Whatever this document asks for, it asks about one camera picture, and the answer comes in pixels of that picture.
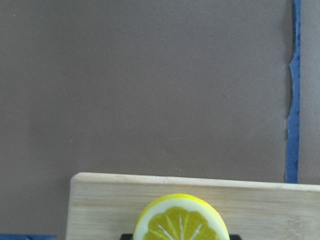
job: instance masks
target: lemon segment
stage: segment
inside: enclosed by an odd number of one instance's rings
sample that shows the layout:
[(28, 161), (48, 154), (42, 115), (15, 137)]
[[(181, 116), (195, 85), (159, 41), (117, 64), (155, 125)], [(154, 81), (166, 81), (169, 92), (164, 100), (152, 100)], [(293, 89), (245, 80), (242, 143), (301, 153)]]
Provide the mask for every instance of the lemon segment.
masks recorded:
[(133, 240), (229, 240), (219, 213), (184, 193), (162, 196), (141, 213)]

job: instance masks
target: bamboo board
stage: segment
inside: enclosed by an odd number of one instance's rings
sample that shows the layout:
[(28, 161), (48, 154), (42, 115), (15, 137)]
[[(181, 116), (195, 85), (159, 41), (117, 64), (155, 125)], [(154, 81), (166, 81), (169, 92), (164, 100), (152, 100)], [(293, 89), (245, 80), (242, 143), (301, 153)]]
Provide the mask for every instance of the bamboo board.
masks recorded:
[(170, 193), (207, 201), (243, 240), (320, 236), (319, 185), (83, 172), (71, 180), (66, 240), (119, 240), (147, 204)]

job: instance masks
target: black object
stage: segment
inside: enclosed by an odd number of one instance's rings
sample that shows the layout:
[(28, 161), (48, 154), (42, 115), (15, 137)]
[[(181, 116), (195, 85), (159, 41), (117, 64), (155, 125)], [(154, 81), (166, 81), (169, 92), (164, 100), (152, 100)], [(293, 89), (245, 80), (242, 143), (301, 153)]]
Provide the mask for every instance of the black object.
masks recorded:
[[(242, 240), (242, 238), (236, 234), (231, 234), (229, 237), (230, 240)], [(132, 240), (132, 234), (122, 234), (120, 240)]]

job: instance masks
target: gray backdrop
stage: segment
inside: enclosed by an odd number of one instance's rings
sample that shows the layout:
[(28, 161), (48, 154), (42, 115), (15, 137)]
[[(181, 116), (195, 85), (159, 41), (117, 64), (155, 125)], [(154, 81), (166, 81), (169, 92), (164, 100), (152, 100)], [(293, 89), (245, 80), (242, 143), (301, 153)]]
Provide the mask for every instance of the gray backdrop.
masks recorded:
[[(303, 184), (319, 11), (303, 2)], [(0, 233), (64, 239), (78, 172), (284, 182), (290, 0), (2, 0), (0, 26)]]

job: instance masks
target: blue tape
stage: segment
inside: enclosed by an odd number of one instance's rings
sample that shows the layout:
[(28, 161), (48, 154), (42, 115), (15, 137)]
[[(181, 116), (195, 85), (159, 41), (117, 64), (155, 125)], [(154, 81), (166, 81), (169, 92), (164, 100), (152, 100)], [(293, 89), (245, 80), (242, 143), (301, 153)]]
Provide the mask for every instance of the blue tape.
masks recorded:
[(299, 128), (300, 128), (300, 36), (301, 0), (292, 0), (293, 48), (289, 64), (291, 73), (291, 103), (287, 119), (285, 182), (297, 184), (299, 178)]
[(0, 240), (54, 240), (53, 235), (0, 234)]

